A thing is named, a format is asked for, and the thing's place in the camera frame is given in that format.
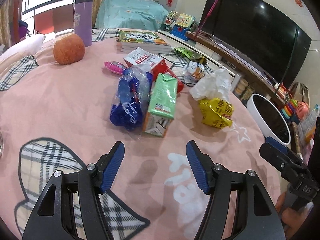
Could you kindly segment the person's right hand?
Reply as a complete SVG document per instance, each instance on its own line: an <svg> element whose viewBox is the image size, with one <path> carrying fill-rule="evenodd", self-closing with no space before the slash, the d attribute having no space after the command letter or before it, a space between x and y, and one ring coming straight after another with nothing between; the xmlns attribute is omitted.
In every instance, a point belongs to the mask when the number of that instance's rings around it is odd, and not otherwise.
<svg viewBox="0 0 320 240"><path fill-rule="evenodd" d="M283 192L277 199L275 208L278 213L280 213L281 208L285 202L286 192ZM305 209L303 212L297 212L292 208L288 207L281 214L281 220L287 225L285 231L286 239L291 239L293 235L298 231L304 220L308 216L308 210Z"/></svg>

